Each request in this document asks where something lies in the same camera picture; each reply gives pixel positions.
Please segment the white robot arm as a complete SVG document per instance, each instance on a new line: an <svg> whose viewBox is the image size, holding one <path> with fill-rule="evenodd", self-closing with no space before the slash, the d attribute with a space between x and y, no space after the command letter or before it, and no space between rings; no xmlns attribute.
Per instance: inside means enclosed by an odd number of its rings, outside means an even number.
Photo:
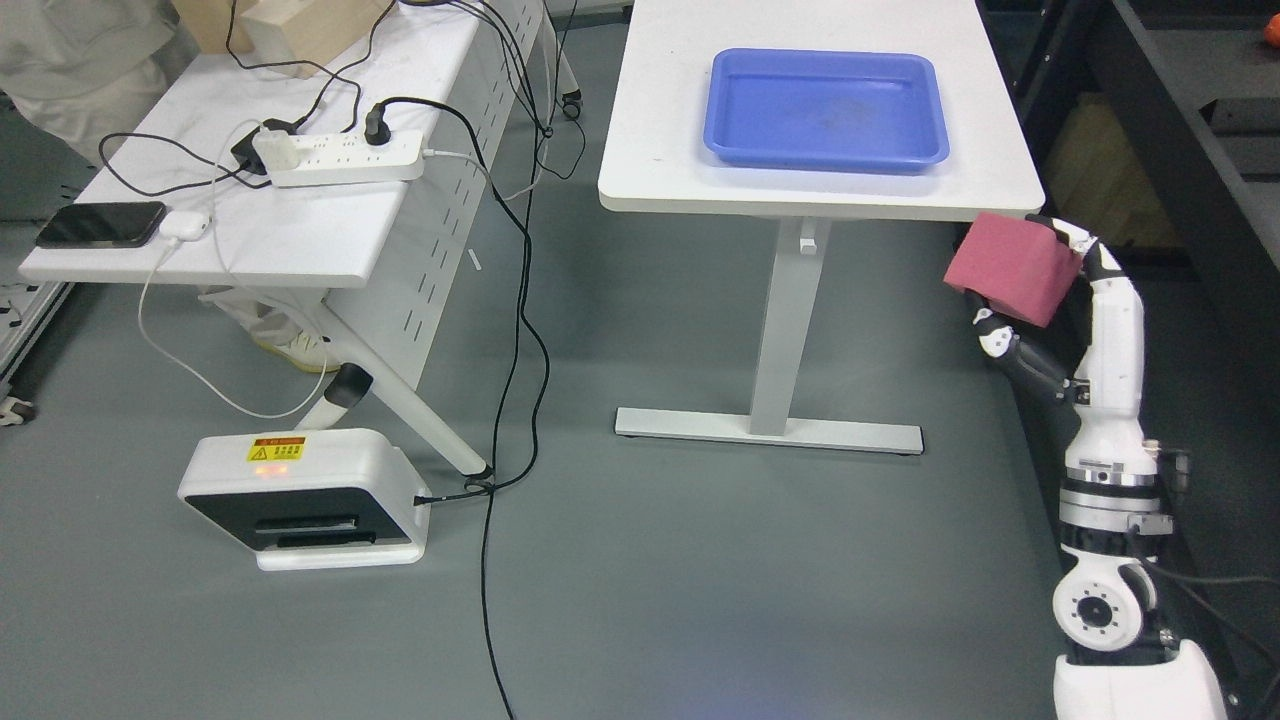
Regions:
<svg viewBox="0 0 1280 720"><path fill-rule="evenodd" d="M1147 439L1076 439L1065 457L1059 520L1073 565L1051 606L1068 638L1053 670L1060 719L1226 719L1206 652L1162 624L1158 551L1174 520Z"/></svg>

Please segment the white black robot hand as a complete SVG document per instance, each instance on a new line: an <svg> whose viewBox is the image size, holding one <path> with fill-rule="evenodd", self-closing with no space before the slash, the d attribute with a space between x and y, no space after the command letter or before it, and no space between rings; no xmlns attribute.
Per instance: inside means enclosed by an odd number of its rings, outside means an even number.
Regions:
<svg viewBox="0 0 1280 720"><path fill-rule="evenodd" d="M1011 379L1051 404L1071 402L1080 419L1065 452L1068 477L1082 483L1151 487L1157 457L1147 448L1139 413L1144 378L1144 309L1107 246L1065 220L1001 217L1015 240L1052 240L1082 260L1091 287L1091 342L1073 375L1015 332L991 299L970 286L965 297L983 352Z"/></svg>

